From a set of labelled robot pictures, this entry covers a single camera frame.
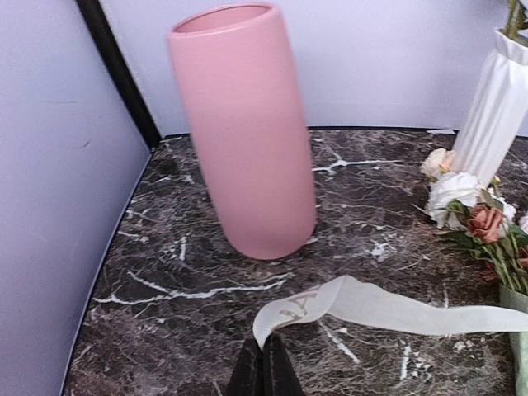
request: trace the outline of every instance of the dark marble surface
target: dark marble surface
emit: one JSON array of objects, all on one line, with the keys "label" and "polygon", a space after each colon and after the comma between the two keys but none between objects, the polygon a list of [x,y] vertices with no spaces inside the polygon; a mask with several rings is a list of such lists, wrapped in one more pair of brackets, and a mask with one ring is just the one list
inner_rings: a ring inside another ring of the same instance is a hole
[{"label": "dark marble surface", "polygon": [[[420,162],[452,141],[313,132],[318,226],[309,244],[275,262],[228,245],[189,138],[162,143],[112,244],[65,394],[221,395],[266,302],[344,274],[437,306],[496,304],[497,285],[480,265],[441,243],[413,207],[427,198]],[[499,173],[519,210],[526,153],[518,139]],[[307,395],[513,395],[505,334],[419,337],[328,317],[280,334]]]}]

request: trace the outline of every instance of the lavender wall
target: lavender wall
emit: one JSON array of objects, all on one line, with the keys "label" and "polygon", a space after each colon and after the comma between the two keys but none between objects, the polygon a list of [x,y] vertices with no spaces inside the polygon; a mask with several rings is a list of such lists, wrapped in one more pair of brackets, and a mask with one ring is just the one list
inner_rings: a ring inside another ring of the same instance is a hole
[{"label": "lavender wall", "polygon": [[[187,132],[165,36],[236,0],[102,0],[163,134]],[[505,0],[274,0],[285,14],[310,125],[459,128]],[[528,120],[521,132],[528,134]]]},{"label": "lavender wall", "polygon": [[75,2],[2,0],[0,394],[59,395],[149,151]]}]

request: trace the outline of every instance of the white ribbon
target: white ribbon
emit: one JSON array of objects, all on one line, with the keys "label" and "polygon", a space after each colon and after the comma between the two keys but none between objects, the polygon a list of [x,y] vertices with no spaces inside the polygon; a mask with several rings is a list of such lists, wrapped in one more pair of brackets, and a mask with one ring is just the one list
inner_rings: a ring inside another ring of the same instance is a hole
[{"label": "white ribbon", "polygon": [[528,314],[516,310],[487,305],[436,308],[352,276],[340,276],[266,304],[255,317],[253,335],[263,348],[276,329],[314,322],[325,314],[364,326],[428,336],[528,332]]}]

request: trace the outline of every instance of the vase opening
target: vase opening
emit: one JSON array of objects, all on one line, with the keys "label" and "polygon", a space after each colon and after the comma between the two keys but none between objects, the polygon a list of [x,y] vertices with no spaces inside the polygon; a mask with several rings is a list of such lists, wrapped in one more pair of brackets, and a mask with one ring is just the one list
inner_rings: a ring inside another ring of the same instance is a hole
[{"label": "vase opening", "polygon": [[173,33],[206,33],[218,29],[225,30],[260,17],[272,9],[266,4],[240,4],[217,8],[196,15],[180,23]]}]

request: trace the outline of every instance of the white vase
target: white vase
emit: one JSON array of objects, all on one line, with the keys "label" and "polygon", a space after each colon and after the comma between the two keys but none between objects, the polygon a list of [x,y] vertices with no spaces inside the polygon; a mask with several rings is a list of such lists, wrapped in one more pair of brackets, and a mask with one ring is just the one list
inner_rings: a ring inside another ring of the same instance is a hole
[{"label": "white vase", "polygon": [[528,110],[528,47],[495,31],[464,127],[456,137],[453,170],[484,185],[495,176]]}]

